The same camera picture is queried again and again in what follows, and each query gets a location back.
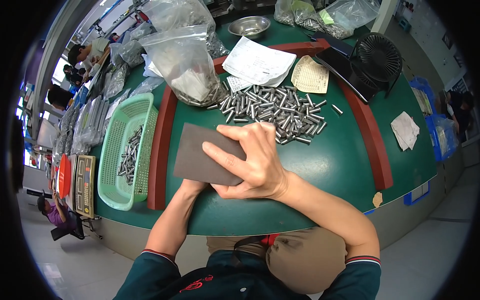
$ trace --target purple shirt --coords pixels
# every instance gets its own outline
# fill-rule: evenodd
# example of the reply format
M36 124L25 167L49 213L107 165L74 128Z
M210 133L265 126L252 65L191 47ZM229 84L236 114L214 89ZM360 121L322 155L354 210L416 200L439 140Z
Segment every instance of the purple shirt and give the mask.
M53 225L61 229L75 230L77 227L75 220L72 220L70 218L66 208L63 208L61 205L60 207L62 208L63 214L65 215L67 220L65 222L62 222L60 213L57 210L57 207L55 205L52 205L51 206L52 210L47 214L47 217L50 220L50 223L52 223Z

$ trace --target sanding sponge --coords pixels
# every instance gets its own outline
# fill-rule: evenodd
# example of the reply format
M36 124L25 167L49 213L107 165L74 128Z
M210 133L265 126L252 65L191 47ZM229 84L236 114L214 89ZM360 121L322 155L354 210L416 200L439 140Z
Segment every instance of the sanding sponge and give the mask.
M243 180L212 160L202 149L203 142L211 142L223 151L245 160L247 156L240 143L216 130L190 123L183 125L173 176L207 183L236 186Z

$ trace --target hand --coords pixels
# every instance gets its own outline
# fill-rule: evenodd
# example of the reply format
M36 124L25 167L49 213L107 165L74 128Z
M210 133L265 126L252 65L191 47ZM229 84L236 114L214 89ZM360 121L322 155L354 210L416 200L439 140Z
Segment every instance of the hand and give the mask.
M260 122L243 127L218 125L216 129L224 136L239 141L247 155L247 160L243 161L212 143L203 143L203 150L208 156L244 180L238 186L212 184L220 197L278 200L287 191L288 171L282 167L276 152L275 126Z
M447 111L450 116L453 116L453 108L448 103L447 103Z
M82 79L82 83L85 83L87 81L88 81L88 71L85 71L84 78Z
M207 184L205 182L184 179L181 183L180 188L183 189L185 192L198 195L201 191L204 190L206 186Z

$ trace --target stainless steel bowl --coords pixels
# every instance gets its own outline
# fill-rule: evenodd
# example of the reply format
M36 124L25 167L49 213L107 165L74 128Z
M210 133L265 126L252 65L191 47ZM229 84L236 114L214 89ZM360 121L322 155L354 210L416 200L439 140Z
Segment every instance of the stainless steel bowl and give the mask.
M228 26L228 32L236 36L256 39L264 35L270 27L270 20L261 16L250 16L233 21Z

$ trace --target small paper sticker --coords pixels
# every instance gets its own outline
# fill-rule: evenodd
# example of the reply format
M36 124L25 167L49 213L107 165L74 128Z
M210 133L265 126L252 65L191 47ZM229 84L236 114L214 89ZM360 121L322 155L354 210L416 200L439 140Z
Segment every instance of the small paper sticker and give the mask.
M373 203L373 205L375 206L375 208L379 207L380 204L382 204L383 201L384 201L384 200L383 200L383 197L382 197L382 193L377 192L377 193L375 194L375 196L373 196L372 203Z
M332 17L327 13L325 9L321 10L319 13L320 17L322 18L323 22L325 24L333 24L335 23L332 19Z

